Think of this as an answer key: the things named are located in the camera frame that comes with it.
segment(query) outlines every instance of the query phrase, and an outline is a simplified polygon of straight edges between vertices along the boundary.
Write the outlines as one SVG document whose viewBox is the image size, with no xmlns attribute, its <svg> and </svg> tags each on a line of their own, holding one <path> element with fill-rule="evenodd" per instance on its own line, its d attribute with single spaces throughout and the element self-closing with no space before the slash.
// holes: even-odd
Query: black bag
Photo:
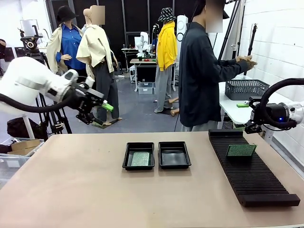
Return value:
<svg viewBox="0 0 304 228">
<path fill-rule="evenodd" d="M 33 129 L 35 139 L 46 140 L 48 138 L 47 129 L 45 127 L 38 125 L 31 119 L 29 119 L 29 122 Z M 22 117 L 8 121 L 8 134 L 17 138 L 29 138 L 29 133 Z"/>
</svg>

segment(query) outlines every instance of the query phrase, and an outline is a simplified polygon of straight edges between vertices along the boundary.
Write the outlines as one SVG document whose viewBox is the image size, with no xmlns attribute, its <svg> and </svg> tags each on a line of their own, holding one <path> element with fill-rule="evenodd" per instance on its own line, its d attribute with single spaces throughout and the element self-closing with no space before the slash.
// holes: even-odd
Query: wooden tabletop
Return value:
<svg viewBox="0 0 304 228">
<path fill-rule="evenodd" d="M 130 61 L 130 63 L 131 63 L 131 64 L 148 63 L 148 64 L 155 64 L 155 65 L 156 65 L 156 62 L 153 61 L 154 58 L 149 58 L 149 59 L 148 59 L 149 61 L 144 61 L 144 59 L 145 59 L 145 58 L 143 58 L 142 61 L 139 61 L 139 59 L 133 58 L 133 59 Z"/>
<path fill-rule="evenodd" d="M 246 135 L 292 208 L 242 207 L 208 133 L 52 136 L 0 191 L 1 228 L 248 228 L 304 224 L 304 180 L 257 134 Z M 158 142 L 185 141 L 188 170 L 158 168 Z M 152 171 L 122 168 L 127 142 L 154 142 Z"/>
</svg>

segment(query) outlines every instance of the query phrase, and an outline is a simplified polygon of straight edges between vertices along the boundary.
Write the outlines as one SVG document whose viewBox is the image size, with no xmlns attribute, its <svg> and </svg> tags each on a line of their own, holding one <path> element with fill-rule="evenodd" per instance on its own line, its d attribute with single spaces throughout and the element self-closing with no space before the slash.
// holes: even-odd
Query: cream jacket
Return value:
<svg viewBox="0 0 304 228">
<path fill-rule="evenodd" d="M 51 71 L 54 73 L 58 72 L 58 68 L 62 69 L 63 71 L 67 71 L 67 66 L 63 60 L 61 60 L 59 63 L 56 61 L 56 54 L 61 50 L 62 25 L 63 23 L 61 23 L 53 32 L 51 39 L 47 43 L 47 60 Z M 83 33 L 81 29 L 74 24 L 72 25 L 78 29 L 80 36 L 82 37 Z"/>
<path fill-rule="evenodd" d="M 109 41 L 105 31 L 98 25 L 87 25 L 76 58 L 90 67 L 95 67 L 106 58 L 109 73 L 114 71 Z"/>
</svg>

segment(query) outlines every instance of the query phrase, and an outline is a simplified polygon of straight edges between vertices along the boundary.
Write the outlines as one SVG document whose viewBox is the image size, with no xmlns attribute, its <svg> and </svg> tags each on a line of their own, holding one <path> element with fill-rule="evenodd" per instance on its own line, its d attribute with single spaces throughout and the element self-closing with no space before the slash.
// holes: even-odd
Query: black storage box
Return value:
<svg viewBox="0 0 304 228">
<path fill-rule="evenodd" d="M 187 169 L 191 165 L 185 142 L 160 142 L 158 146 L 162 169 Z"/>
<path fill-rule="evenodd" d="M 123 168 L 126 170 L 151 170 L 154 166 L 154 143 L 127 143 Z"/>
<path fill-rule="evenodd" d="M 260 80 L 231 80 L 226 82 L 225 95 L 233 101 L 248 101 L 251 96 L 263 96 L 268 88 Z"/>
<path fill-rule="evenodd" d="M 227 179 L 244 207 L 298 206 L 300 199 L 289 194 L 256 152 L 248 157 L 227 157 L 232 144 L 249 144 L 239 130 L 209 130 L 209 139 Z"/>
</svg>

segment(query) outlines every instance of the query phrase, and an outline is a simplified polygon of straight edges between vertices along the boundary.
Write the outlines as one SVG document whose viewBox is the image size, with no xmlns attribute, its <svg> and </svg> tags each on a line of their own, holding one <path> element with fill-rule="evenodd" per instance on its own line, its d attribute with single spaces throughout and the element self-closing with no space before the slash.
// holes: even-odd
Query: dark gray trousers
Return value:
<svg viewBox="0 0 304 228">
<path fill-rule="evenodd" d="M 112 118 L 117 119 L 119 117 L 119 104 L 118 104 L 118 89 L 114 72 L 109 73 L 108 64 L 99 63 L 93 68 L 95 75 L 96 90 L 104 94 L 104 99 L 108 101 L 108 104 L 114 107 L 111 112 Z M 106 122 L 106 110 L 99 106 L 97 107 L 97 119 L 102 122 Z"/>
</svg>

